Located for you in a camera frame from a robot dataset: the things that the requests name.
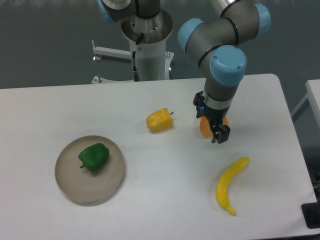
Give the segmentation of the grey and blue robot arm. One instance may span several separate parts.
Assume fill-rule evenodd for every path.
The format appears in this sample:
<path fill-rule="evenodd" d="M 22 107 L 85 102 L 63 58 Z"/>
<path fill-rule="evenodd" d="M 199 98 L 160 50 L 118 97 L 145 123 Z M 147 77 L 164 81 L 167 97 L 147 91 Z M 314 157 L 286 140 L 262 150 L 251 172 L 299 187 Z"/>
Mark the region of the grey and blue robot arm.
<path fill-rule="evenodd" d="M 173 20 L 158 0 L 99 0 L 105 21 L 120 22 L 130 44 L 133 79 L 163 80 L 166 41 Z M 207 24 L 199 18 L 186 21 L 178 31 L 182 50 L 205 75 L 205 85 L 193 104 L 198 118 L 205 117 L 213 143 L 224 143 L 230 127 L 223 122 L 245 75 L 247 57 L 239 44 L 265 34 L 271 26 L 269 10 L 248 0 L 214 0 L 219 19 Z"/>

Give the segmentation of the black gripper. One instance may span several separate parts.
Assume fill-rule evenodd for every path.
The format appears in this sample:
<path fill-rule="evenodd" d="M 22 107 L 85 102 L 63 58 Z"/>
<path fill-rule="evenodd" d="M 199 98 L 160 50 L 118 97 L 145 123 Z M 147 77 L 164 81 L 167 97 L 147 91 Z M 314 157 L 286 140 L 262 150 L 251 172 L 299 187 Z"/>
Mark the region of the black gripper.
<path fill-rule="evenodd" d="M 205 117 L 212 131 L 212 143 L 222 144 L 229 139 L 231 132 L 227 123 L 223 123 L 230 106 L 212 106 L 211 98 L 204 91 L 195 94 L 193 104 L 196 107 L 196 118 Z"/>

